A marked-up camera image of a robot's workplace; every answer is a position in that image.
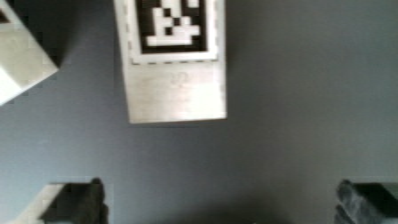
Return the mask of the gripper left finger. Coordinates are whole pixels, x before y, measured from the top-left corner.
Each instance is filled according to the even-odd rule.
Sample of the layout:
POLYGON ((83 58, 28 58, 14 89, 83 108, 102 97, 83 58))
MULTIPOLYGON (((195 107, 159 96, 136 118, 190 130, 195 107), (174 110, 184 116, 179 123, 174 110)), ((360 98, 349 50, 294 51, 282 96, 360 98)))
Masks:
POLYGON ((10 224, 108 224, 101 179, 47 184, 10 224))

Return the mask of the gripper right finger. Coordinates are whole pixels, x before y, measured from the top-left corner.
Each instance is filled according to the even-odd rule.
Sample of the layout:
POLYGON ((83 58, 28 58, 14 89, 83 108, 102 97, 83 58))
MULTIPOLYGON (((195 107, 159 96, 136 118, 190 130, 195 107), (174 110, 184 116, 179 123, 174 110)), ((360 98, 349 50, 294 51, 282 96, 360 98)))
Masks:
POLYGON ((342 180, 333 224, 398 224, 398 183, 342 180))

